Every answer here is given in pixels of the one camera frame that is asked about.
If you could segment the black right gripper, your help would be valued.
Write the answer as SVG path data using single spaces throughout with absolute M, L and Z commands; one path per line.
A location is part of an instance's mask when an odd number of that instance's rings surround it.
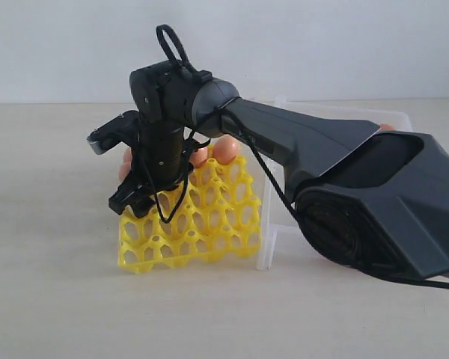
M 189 175 L 192 172 L 193 164 L 187 159 L 182 159 L 175 179 L 158 183 L 153 181 L 145 164 L 131 168 L 126 178 L 117 187 L 117 191 L 108 199 L 109 208 L 116 214 L 122 215 L 129 206 L 136 218 L 144 218 L 155 207 L 159 217 L 165 219 L 158 194 L 162 191 L 173 191 L 182 183 L 182 192 L 168 216 L 168 219 L 172 219 L 184 201 Z

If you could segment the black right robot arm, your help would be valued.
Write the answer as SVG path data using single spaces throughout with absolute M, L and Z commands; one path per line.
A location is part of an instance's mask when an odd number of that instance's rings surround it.
M 242 99 L 229 82 L 163 61 L 131 72 L 136 108 L 115 137 L 132 170 L 109 199 L 145 213 L 189 172 L 183 129 L 230 135 L 284 170 L 277 193 L 310 245 L 379 279 L 449 289 L 449 154 L 432 136 L 322 119 Z

